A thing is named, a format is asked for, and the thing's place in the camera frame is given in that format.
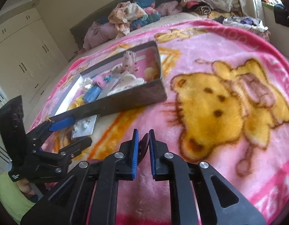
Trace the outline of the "green sleeve forearm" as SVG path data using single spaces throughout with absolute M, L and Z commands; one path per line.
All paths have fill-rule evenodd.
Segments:
M 0 174 L 0 202 L 17 224 L 37 201 L 37 195 L 26 198 L 8 173 Z

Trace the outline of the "left hand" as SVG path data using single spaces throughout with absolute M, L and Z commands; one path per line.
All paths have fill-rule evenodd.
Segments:
M 20 179 L 15 183 L 26 198 L 32 198 L 35 195 L 37 195 L 38 198 L 41 198 L 46 191 L 43 184 L 34 184 L 29 182 L 27 179 Z

